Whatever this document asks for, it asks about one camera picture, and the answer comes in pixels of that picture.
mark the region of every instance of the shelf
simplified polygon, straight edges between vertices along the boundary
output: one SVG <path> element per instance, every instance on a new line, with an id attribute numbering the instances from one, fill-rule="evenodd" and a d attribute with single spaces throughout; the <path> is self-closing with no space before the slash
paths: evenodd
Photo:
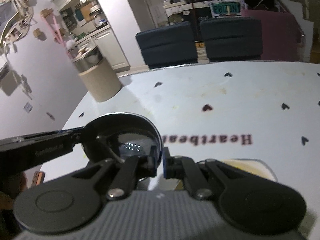
<path id="1" fill-rule="evenodd" d="M 176 7 L 176 6 L 180 6 L 180 5 L 184 5 L 184 4 L 187 4 L 187 2 L 175 2 L 172 4 L 165 5 L 163 8 L 168 9 L 168 8 L 172 8 L 172 7 Z"/>

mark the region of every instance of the cylindrical container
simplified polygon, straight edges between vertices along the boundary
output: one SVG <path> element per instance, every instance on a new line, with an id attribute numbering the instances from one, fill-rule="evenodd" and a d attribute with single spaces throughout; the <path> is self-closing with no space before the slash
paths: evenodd
<path id="1" fill-rule="evenodd" d="M 98 47 L 80 52 L 74 64 L 79 77 L 97 102 L 110 99 L 121 89 L 121 82 Z"/>

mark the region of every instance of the wall decoration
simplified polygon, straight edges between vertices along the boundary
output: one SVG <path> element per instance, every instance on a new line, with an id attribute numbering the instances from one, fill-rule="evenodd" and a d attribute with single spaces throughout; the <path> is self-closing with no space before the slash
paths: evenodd
<path id="1" fill-rule="evenodd" d="M 10 3 L 16 13 L 10 18 L 5 19 L 6 25 L 0 36 L 0 48 L 7 44 L 14 43 L 25 37 L 30 28 L 33 17 L 33 8 L 28 6 L 30 0 L 0 0 L 0 8 L 8 7 Z"/>

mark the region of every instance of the kitchen counter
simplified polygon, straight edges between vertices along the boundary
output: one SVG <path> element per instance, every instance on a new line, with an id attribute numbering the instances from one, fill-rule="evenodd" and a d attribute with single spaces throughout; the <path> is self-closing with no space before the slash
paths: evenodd
<path id="1" fill-rule="evenodd" d="M 102 32 L 102 31 L 107 30 L 107 29 L 109 29 L 109 28 L 111 28 L 111 26 L 110 26 L 110 25 L 107 25 L 107 26 L 104 26 L 104 27 L 103 27 L 103 28 L 101 28 L 101 29 L 98 29 L 98 30 L 96 30 L 96 31 L 94 31 L 94 32 L 92 32 L 92 33 L 90 33 L 90 34 L 88 34 L 87 36 L 85 36 L 84 38 L 80 39 L 79 41 L 76 41 L 76 45 L 78 45 L 79 43 L 81 43 L 81 42 L 83 42 L 83 41 L 87 40 L 88 38 L 90 38 L 90 37 L 92 37 L 92 36 L 94 36 L 94 35 L 98 34 L 99 32 Z"/>

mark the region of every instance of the wall outlet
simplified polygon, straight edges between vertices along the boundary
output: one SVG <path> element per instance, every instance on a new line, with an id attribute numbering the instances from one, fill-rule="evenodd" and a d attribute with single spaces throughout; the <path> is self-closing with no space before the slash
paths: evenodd
<path id="1" fill-rule="evenodd" d="M 23 109 L 29 114 L 32 108 L 33 106 L 29 102 L 27 102 Z"/>

